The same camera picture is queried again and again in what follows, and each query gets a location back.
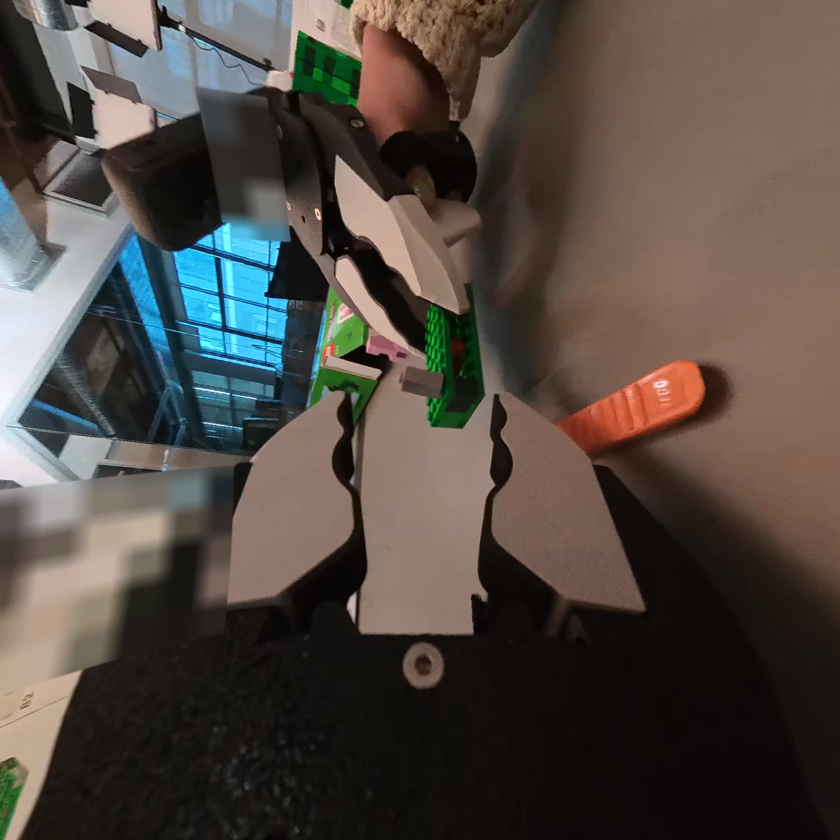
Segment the person's right hand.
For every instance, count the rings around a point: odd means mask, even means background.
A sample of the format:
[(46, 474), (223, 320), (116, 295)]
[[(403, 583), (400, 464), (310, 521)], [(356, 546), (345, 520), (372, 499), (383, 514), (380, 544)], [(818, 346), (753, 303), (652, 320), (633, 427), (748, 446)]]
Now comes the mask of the person's right hand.
[(394, 31), (368, 26), (361, 57), (357, 108), (379, 146), (397, 133), (448, 128), (444, 80), (417, 47)]

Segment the orange brick separator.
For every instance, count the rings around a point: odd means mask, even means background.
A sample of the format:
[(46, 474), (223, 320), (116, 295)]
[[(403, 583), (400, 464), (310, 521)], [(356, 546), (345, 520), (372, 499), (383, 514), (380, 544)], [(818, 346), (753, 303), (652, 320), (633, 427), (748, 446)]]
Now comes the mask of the orange brick separator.
[(588, 456), (595, 457), (693, 418), (706, 398), (696, 362), (670, 362), (556, 426)]

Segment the large glass window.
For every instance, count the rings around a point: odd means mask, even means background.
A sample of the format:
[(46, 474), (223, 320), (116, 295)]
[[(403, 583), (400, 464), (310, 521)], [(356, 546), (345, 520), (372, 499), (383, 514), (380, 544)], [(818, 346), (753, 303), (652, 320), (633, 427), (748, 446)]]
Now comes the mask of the large glass window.
[(280, 244), (225, 225), (163, 251), (129, 236), (70, 316), (11, 428), (51, 468), (93, 445), (249, 457), (306, 405), (322, 304), (268, 296)]

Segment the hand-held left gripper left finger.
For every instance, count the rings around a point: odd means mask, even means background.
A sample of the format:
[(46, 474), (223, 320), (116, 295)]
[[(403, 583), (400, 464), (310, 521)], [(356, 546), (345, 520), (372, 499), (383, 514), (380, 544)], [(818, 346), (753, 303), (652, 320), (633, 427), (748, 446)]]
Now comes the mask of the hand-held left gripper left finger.
[(353, 435), (350, 395), (331, 392), (263, 445), (241, 486), (227, 604), (269, 608), (282, 634), (345, 608), (368, 571)]

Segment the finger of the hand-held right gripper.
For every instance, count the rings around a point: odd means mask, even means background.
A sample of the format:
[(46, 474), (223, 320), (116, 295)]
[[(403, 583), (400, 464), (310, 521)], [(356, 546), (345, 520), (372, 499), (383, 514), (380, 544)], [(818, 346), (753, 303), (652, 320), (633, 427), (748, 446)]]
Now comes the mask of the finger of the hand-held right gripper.
[(375, 300), (352, 258), (339, 258), (334, 269), (335, 287), (342, 300), (376, 333), (398, 345), (420, 361), (426, 361), (425, 348), (413, 347), (405, 331), (396, 326), (385, 306)]
[(464, 275), (415, 194), (384, 199), (339, 156), (334, 189), (344, 226), (372, 245), (414, 295), (456, 314), (469, 310)]

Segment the silver ventilation duct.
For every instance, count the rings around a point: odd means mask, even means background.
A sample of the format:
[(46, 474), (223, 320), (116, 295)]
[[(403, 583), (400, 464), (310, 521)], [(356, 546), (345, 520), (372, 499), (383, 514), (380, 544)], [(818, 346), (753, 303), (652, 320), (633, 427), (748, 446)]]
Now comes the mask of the silver ventilation duct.
[(64, 252), (63, 246), (43, 242), (36, 236), (1, 181), (1, 287), (34, 291)]

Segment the green lego assembly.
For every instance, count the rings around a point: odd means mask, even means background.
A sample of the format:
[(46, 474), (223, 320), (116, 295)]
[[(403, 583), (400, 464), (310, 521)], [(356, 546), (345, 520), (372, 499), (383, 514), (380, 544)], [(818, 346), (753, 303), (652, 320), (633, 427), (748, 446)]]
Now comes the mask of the green lego assembly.
[(427, 311), (427, 370), (443, 376), (440, 393), (426, 398), (431, 427), (464, 428), (485, 396), (472, 291), (467, 285), (469, 308), (465, 313), (455, 314), (436, 304)]

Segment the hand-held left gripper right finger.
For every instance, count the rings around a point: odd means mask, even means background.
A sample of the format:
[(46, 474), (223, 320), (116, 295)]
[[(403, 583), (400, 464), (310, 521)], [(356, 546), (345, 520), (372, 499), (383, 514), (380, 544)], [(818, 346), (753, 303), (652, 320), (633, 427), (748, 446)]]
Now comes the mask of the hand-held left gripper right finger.
[(493, 397), (478, 576), (491, 620), (522, 609), (542, 635), (572, 613), (642, 616), (646, 605), (584, 451), (512, 394)]

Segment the green checkered box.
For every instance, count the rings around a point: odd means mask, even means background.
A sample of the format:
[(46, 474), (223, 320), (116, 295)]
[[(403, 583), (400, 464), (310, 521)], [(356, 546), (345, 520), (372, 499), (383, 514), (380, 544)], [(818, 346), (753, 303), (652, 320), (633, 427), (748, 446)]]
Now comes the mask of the green checkered box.
[(361, 68), (358, 59), (300, 30), (291, 70), (291, 89), (318, 93), (332, 104), (356, 107)]

